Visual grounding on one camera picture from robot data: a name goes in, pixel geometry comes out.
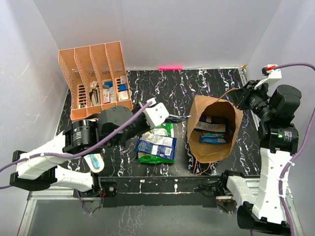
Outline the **dark blue spicy chips bag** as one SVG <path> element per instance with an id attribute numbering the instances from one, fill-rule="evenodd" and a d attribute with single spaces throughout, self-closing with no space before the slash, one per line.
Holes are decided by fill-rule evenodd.
<path id="1" fill-rule="evenodd" d="M 191 116 L 176 116 L 176 115 L 169 115 L 169 117 L 167 117 L 165 119 L 165 123 L 181 123 L 185 120 L 188 120 Z"/>

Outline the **brown paper bag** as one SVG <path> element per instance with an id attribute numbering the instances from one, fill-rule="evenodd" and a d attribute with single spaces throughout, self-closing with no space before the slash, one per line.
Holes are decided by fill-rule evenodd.
<path id="1" fill-rule="evenodd" d="M 201 175 L 209 168 L 197 170 L 198 164 L 211 165 L 231 154 L 243 112 L 221 97 L 197 95 L 189 115 L 187 139 L 195 158 L 193 173 Z"/>

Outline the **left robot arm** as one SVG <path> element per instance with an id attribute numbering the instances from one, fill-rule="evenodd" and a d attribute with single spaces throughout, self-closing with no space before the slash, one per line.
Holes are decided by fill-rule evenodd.
<path id="1" fill-rule="evenodd" d="M 9 186 L 27 191 L 58 186 L 97 196 L 102 185 L 95 174 L 71 171 L 61 164 L 99 154 L 104 145 L 124 145 L 127 140 L 154 127 L 146 107 L 135 111 L 125 106 L 103 110 L 74 122 L 54 139 L 32 151 L 15 151 L 12 163 L 16 165 L 16 171 L 10 175 Z"/>

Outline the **green chips bag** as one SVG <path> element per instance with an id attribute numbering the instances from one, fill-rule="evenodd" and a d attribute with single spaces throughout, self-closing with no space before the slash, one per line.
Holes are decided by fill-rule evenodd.
<path id="1" fill-rule="evenodd" d="M 152 133 L 155 135 L 160 135 L 160 136 L 167 136 L 167 137 L 173 137 L 174 138 L 174 128 L 173 124 L 170 123 L 163 123 L 154 129 L 146 132 L 146 133 Z M 138 154 L 138 160 L 140 163 L 147 163 L 147 164 L 174 164 L 174 161 L 167 161 L 165 159 L 162 159 L 157 156 L 145 154 L 142 152 L 137 152 Z"/>

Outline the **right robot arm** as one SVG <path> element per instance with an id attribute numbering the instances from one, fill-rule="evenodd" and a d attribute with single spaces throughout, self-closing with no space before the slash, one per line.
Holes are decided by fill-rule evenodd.
<path id="1" fill-rule="evenodd" d="M 231 92 L 239 110 L 251 110 L 260 119 L 261 171 L 258 193 L 254 195 L 243 174 L 225 171 L 220 191 L 238 204 L 237 223 L 241 229 L 271 235 L 291 236 L 294 226 L 285 205 L 287 179 L 292 157 L 297 153 L 299 134 L 292 120 L 300 106 L 301 91 L 279 85 L 268 96 L 268 84 L 250 80 Z"/>

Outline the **blue cookie snack pack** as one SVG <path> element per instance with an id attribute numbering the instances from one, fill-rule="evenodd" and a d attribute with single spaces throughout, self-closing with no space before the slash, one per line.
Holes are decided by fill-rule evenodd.
<path id="1" fill-rule="evenodd" d="M 134 151 L 174 161 L 176 144 L 177 138 L 145 133 L 138 139 Z"/>

